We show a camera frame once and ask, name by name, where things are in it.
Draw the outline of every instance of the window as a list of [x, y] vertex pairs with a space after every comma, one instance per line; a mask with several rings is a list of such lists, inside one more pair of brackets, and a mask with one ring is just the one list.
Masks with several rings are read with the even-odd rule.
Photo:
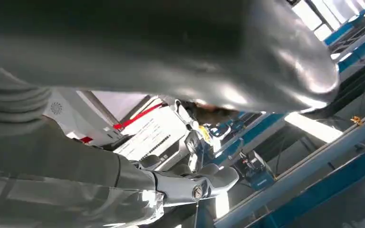
[[327, 20], [328, 24], [332, 27], [333, 30], [337, 30], [341, 24], [332, 14], [332, 12], [328, 9], [328, 7], [321, 0], [311, 0], [313, 4], [316, 6], [317, 10], [321, 13], [321, 15]]
[[314, 31], [319, 25], [322, 24], [321, 19], [310, 8], [310, 6], [303, 0], [293, 7], [293, 11], [303, 20], [303, 22]]

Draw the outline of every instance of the blue machine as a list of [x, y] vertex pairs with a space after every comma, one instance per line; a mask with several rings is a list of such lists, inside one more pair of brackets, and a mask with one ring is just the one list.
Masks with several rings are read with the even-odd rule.
[[240, 153], [242, 163], [245, 164], [245, 179], [250, 183], [249, 187], [259, 191], [275, 183], [275, 176], [266, 162], [255, 152], [247, 155]]

